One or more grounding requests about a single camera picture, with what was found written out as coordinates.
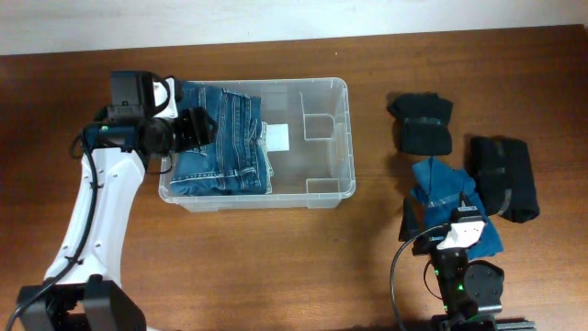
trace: clear plastic container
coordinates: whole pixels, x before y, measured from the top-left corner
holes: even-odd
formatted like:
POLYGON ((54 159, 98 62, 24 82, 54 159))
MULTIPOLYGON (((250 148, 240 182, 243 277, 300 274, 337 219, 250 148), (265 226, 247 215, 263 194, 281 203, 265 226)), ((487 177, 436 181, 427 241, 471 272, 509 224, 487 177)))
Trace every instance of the clear plastic container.
MULTIPOLYGON (((262 120, 287 124, 289 150, 268 152, 273 191, 265 195, 178 196, 173 171, 159 195, 189 211, 244 208, 334 208, 356 190, 347 84, 340 78, 196 82, 261 97, 262 120)), ((162 171, 169 167, 167 159, 162 171)))

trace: blue jeans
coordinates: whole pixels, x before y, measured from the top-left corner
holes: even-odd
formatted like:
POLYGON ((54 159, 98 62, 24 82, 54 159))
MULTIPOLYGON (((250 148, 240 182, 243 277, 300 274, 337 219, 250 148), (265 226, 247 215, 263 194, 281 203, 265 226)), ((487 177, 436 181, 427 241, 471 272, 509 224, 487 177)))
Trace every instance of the blue jeans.
POLYGON ((257 143, 261 98, 191 82, 183 90, 177 109, 204 107, 219 129, 214 143, 179 155, 171 190, 188 196, 265 194, 266 158, 257 143))

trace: wooden table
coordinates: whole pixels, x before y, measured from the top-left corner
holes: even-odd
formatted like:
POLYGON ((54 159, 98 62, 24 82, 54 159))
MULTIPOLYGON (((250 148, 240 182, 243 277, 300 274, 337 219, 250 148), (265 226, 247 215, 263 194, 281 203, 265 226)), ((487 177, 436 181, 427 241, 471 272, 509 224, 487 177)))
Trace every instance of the wooden table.
MULTIPOLYGON (((343 78, 357 178, 355 195, 333 210, 190 213, 161 201, 158 178, 146 177, 130 213, 122 278, 149 325, 393 325, 390 262, 411 164, 422 158, 394 147, 387 95, 436 91, 455 102, 454 153, 442 158, 451 166, 463 165, 472 134, 529 144, 541 215, 523 225, 492 216, 506 249, 491 259, 506 273, 501 317, 583 329, 587 55, 586 31, 574 26, 0 57, 0 320, 22 285, 42 281, 60 246, 80 180, 67 148, 108 103, 108 73, 144 69, 198 80, 343 78)), ((425 262, 407 254, 398 267, 406 320, 443 313, 423 285, 425 262)))

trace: plastic bin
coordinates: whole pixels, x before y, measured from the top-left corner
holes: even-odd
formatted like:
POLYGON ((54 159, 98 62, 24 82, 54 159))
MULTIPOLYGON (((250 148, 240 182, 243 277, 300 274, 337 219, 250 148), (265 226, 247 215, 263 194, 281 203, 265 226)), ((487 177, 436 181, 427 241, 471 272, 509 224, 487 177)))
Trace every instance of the plastic bin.
MULTIPOLYGON (((268 152, 273 191, 265 195, 178 196, 172 173, 159 195, 189 211, 243 208, 334 208, 356 190, 347 84, 340 78, 196 82, 262 98, 262 120, 287 124, 289 150, 268 152)), ((169 160, 162 162, 162 171, 169 160)))

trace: blue denim clothing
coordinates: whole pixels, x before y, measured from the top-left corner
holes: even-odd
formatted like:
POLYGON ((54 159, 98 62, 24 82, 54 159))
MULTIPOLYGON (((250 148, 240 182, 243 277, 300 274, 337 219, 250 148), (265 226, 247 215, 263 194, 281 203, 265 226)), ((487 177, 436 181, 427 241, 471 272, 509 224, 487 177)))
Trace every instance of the blue denim clothing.
POLYGON ((465 170, 454 170, 431 157, 414 164, 413 172, 419 185, 411 193, 425 206, 426 228, 449 222, 451 212, 459 205, 459 192, 464 191, 486 222, 480 241, 468 250, 468 258, 493 257, 504 251, 500 236, 486 216, 484 206, 475 191, 476 182, 465 170))
POLYGON ((266 158, 257 143, 261 98, 191 82, 183 90, 177 109, 204 107, 219 128, 214 143, 179 155, 171 190, 188 196, 266 193, 266 158))

